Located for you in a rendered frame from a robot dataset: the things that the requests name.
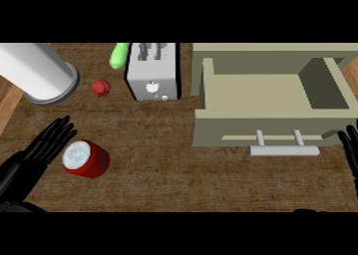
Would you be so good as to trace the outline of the silver toaster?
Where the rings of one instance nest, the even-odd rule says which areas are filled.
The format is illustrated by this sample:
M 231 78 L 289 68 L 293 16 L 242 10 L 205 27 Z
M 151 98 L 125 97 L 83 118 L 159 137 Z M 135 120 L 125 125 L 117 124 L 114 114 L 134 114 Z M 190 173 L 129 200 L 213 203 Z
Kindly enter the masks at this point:
M 137 101 L 179 99 L 179 44 L 134 43 L 125 80 Z

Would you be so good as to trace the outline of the beige open drawer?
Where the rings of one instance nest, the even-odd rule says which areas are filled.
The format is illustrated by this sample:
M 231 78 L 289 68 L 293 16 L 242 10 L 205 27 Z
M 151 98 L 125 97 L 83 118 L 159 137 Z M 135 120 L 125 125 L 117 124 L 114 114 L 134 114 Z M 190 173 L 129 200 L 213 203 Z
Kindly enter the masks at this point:
M 296 74 L 219 75 L 202 62 L 200 108 L 194 111 L 196 146 L 339 143 L 336 133 L 358 120 L 358 101 L 330 58 L 315 58 Z

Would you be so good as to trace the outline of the red apple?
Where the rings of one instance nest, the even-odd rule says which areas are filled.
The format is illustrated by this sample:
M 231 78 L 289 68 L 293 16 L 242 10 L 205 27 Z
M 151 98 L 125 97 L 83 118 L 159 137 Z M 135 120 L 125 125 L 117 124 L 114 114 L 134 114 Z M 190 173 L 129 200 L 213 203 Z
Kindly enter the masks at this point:
M 111 91 L 111 85 L 107 80 L 97 80 L 91 85 L 91 91 L 97 97 L 105 96 Z

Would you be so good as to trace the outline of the red can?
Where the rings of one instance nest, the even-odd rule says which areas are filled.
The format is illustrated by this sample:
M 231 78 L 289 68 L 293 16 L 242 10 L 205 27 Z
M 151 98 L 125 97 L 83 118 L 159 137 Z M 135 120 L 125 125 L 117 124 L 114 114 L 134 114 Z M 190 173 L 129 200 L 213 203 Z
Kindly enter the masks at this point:
M 74 175 L 100 177 L 110 167 L 108 152 L 89 140 L 73 142 L 63 154 L 64 169 Z

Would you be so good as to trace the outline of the green cucumber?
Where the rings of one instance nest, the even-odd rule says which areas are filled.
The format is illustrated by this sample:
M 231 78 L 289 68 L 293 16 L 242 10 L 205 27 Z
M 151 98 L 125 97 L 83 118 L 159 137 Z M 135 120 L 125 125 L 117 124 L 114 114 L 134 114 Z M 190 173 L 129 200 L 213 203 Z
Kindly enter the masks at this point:
M 116 70 L 119 70 L 126 63 L 129 47 L 131 47 L 129 43 L 119 43 L 116 45 L 110 59 L 110 65 Z

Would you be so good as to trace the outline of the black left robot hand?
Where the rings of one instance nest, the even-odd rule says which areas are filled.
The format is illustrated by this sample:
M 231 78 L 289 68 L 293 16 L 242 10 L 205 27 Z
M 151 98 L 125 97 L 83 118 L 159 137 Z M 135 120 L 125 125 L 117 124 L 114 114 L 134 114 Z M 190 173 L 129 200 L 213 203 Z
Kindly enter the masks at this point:
M 0 212 L 43 212 L 26 198 L 76 134 L 70 117 L 57 118 L 27 148 L 0 164 Z

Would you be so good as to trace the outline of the beige cabinet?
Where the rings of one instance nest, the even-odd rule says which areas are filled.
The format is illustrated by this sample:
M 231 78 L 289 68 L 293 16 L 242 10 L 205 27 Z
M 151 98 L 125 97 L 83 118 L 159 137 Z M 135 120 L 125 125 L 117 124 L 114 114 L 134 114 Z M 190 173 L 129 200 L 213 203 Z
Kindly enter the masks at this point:
M 190 94 L 199 95 L 202 61 L 213 60 L 218 75 L 298 74 L 314 58 L 344 68 L 358 57 L 358 43 L 193 43 Z

